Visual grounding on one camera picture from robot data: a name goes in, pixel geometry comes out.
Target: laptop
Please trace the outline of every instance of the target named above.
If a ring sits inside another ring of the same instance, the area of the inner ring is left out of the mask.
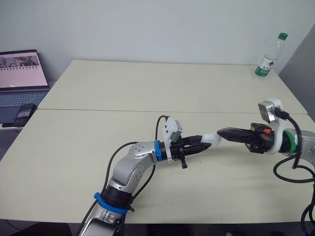
[[[36,106],[49,91],[37,50],[0,53],[0,124],[13,123],[21,106]]]

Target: plastic water bottle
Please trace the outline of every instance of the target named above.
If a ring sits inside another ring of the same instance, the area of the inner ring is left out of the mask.
[[[264,54],[264,58],[252,74],[253,80],[263,81],[265,79],[276,60],[280,57],[282,50],[284,49],[284,41],[286,38],[286,33],[280,33],[277,40],[269,46]]]

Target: power cord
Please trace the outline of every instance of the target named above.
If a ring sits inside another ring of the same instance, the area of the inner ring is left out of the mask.
[[[274,174],[278,178],[280,178],[280,179],[282,179],[284,181],[287,181],[287,182],[291,182],[291,183],[309,183],[309,182],[314,182],[314,184],[313,184],[312,202],[304,209],[304,211],[302,213],[302,216],[301,216],[301,228],[302,228],[302,231],[303,231],[303,235],[304,236],[309,236],[310,234],[307,232],[307,229],[305,227],[305,217],[308,214],[312,225],[315,227],[315,221],[313,219],[313,209],[315,207],[315,173],[314,173],[313,170],[311,170],[310,168],[308,168],[306,166],[298,165],[300,157],[301,157],[301,153],[302,153],[302,133],[301,133],[301,130],[300,130],[298,124],[295,122],[295,120],[292,117],[290,117],[289,113],[283,111],[280,108],[275,108],[275,114],[276,114],[276,116],[280,117],[281,119],[287,119],[294,126],[296,134],[297,134],[297,148],[296,148],[296,151],[295,151],[296,152],[295,155],[290,156],[290,157],[288,157],[288,158],[278,162],[274,166],[274,168],[273,168]],[[285,163],[285,162],[287,162],[289,160],[293,160],[293,159],[294,159],[294,162],[293,162],[293,165],[292,165],[293,169],[300,168],[300,169],[307,170],[308,172],[311,173],[313,178],[309,178],[309,179],[290,179],[290,178],[285,178],[285,177],[279,175],[278,172],[277,172],[278,167],[280,165],[282,165],[283,163]]]
[[[111,158],[110,158],[110,160],[109,160],[109,162],[108,162],[107,171],[106,171],[106,178],[105,178],[105,182],[104,182],[104,185],[103,185],[103,189],[102,189],[102,191],[101,191],[101,195],[105,192],[105,189],[106,189],[106,186],[107,186],[107,182],[108,182],[108,178],[109,178],[110,166],[112,165],[112,161],[113,161],[114,157],[116,156],[116,154],[117,154],[121,149],[123,149],[124,147],[126,147],[126,146],[128,146],[128,145],[131,145],[131,144],[136,144],[136,143],[138,143],[138,142],[130,142],[130,143],[126,143],[126,144],[120,146],[120,147],[114,152],[114,154],[111,156]],[[76,233],[77,236],[79,236],[79,234],[80,234],[80,232],[81,232],[81,230],[82,230],[82,228],[83,228],[83,226],[84,226],[85,221],[86,221],[87,218],[89,217],[89,215],[90,215],[92,209],[94,208],[94,206],[96,205],[96,203],[97,203],[97,200],[95,200],[95,201],[93,202],[92,206],[89,208],[88,212],[85,214],[85,216],[84,216],[84,218],[83,218],[83,220],[82,220],[82,222],[81,222],[81,224],[80,224],[80,226],[79,226],[79,228],[78,228],[78,230],[77,230],[77,233]]]
[[[155,133],[155,140],[157,140],[158,138],[158,124],[159,124],[159,121],[162,119],[162,118],[165,118],[166,120],[168,119],[168,116],[160,116],[158,119],[157,119],[157,125],[156,125],[156,133]],[[104,182],[104,185],[103,185],[103,189],[101,191],[101,196],[103,195],[103,193],[105,192],[106,190],[106,187],[107,187],[107,182],[108,182],[108,178],[109,178],[109,172],[110,172],[110,167],[111,167],[111,164],[112,164],[112,161],[114,159],[114,157],[116,156],[116,154],[121,150],[123,149],[124,147],[128,146],[128,145],[131,145],[131,144],[136,144],[138,142],[130,142],[130,143],[127,143],[127,144],[124,144],[122,145],[121,147],[119,147],[115,152],[114,154],[111,156],[109,162],[108,162],[108,166],[107,166],[107,171],[106,171],[106,178],[105,178],[105,182]],[[131,200],[129,201],[128,203],[128,206],[130,207],[130,205],[133,203],[134,199],[140,194],[140,192],[147,186],[147,184],[150,182],[150,180],[152,179],[152,176],[155,172],[155,169],[156,169],[156,166],[154,165],[153,168],[152,168],[152,171],[151,171],[151,174],[149,176],[149,178],[147,179],[147,181],[141,186],[141,188],[136,192],[136,194],[131,198]],[[84,223],[85,221],[87,220],[87,218],[89,217],[92,209],[94,208],[94,206],[96,205],[97,201],[95,200],[92,204],[92,206],[89,208],[88,212],[86,213],[86,215],[84,216],[78,230],[77,230],[77,233],[76,235],[79,236],[83,226],[84,226]],[[122,218],[122,222],[119,226],[119,231],[120,231],[120,235],[124,235],[124,226],[125,226],[125,220],[126,220],[126,214],[123,215],[123,218]]]
[[[160,116],[158,119],[157,119],[157,125],[156,125],[156,134],[155,134],[155,140],[158,140],[158,125],[159,125],[159,122],[162,118],[165,118],[165,120],[167,120],[169,117],[168,116]],[[151,174],[149,176],[149,178],[147,179],[147,181],[142,185],[142,187],[138,190],[138,192],[136,192],[136,194],[131,198],[130,202],[128,203],[128,206],[131,205],[134,201],[134,199],[140,194],[140,192],[147,186],[147,184],[150,182],[150,180],[152,179],[152,176],[154,174],[154,171],[156,170],[156,166],[154,165],[152,167],[152,171],[151,171]],[[124,228],[125,228],[125,220],[126,220],[126,214],[123,215],[123,220],[122,220],[122,223],[121,223],[121,227],[120,227],[120,231],[121,231],[121,236],[124,235]]]
[[[21,231],[21,229],[19,229],[19,228],[13,226],[8,220],[5,220],[5,221],[6,221],[6,222],[8,223],[8,225],[11,226],[12,228],[15,228],[16,230]]]

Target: blue ring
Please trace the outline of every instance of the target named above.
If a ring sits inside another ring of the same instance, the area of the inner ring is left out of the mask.
[[[107,210],[110,210],[110,211],[118,213],[118,214],[126,214],[128,212],[127,209],[120,209],[120,208],[116,208],[116,207],[113,207],[113,206],[110,206],[110,205],[106,204],[103,201],[102,197],[100,196],[100,193],[98,193],[98,192],[94,194],[94,198],[98,201],[98,203],[102,207],[104,207]]]
[[[157,160],[162,161],[162,153],[161,153],[161,150],[159,149],[159,141],[158,140],[154,141],[154,147],[156,149]]]

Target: laptop keyboard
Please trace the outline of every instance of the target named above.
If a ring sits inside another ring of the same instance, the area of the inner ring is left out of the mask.
[[[17,107],[29,103],[38,106],[45,95],[46,92],[2,94],[0,95],[0,107]]]

